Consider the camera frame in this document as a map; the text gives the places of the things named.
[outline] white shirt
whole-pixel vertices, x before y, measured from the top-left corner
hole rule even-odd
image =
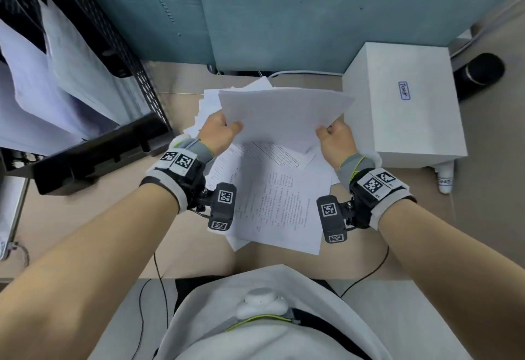
[[[255,288],[271,288],[295,307],[332,324],[373,360],[392,360],[368,325],[343,300],[318,283],[276,265],[201,285],[175,313],[155,360],[358,359],[328,335],[278,320],[252,321],[202,339],[235,316]]]

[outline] desk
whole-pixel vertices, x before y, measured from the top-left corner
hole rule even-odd
[[[212,75],[206,66],[196,64],[150,63],[148,69],[176,131],[193,124],[204,89],[242,87],[256,79]],[[287,75],[272,78],[272,84],[341,90],[341,78],[333,76]],[[143,158],[69,197],[40,196],[31,181],[16,240],[28,248],[31,260],[35,261],[63,237],[135,190],[155,160]],[[454,223],[450,198],[437,191],[432,170],[392,171],[410,185],[422,206]],[[331,192],[339,201],[349,198],[341,184],[332,186]],[[229,275],[284,263],[311,278],[359,278],[375,269],[386,252],[383,238],[372,229],[352,231],[348,240],[341,244],[323,241],[318,256],[253,242],[233,252],[224,236],[206,230],[206,223],[206,219],[193,212],[177,216],[156,251],[161,275],[167,278]],[[22,270],[23,257],[19,252],[13,252],[7,261],[0,262],[0,278],[13,278]],[[156,278],[152,260],[141,277]],[[392,253],[374,277],[406,278]]]

